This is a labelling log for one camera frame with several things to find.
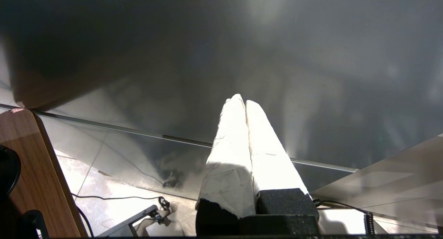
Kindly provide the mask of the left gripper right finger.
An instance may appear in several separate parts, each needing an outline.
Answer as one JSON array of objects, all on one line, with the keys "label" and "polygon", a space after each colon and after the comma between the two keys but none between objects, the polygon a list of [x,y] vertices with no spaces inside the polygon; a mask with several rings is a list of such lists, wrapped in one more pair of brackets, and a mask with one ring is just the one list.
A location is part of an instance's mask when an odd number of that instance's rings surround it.
[{"label": "left gripper right finger", "polygon": [[263,108],[246,102],[249,149],[258,215],[294,217],[318,224],[319,212]]}]

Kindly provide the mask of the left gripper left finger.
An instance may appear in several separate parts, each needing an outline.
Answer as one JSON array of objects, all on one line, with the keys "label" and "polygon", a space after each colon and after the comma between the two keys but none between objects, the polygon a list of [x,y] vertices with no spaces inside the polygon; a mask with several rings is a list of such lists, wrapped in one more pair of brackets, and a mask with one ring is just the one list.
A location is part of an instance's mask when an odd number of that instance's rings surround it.
[{"label": "left gripper left finger", "polygon": [[245,103],[226,99],[195,206],[198,237],[239,234],[239,221],[256,214]]}]

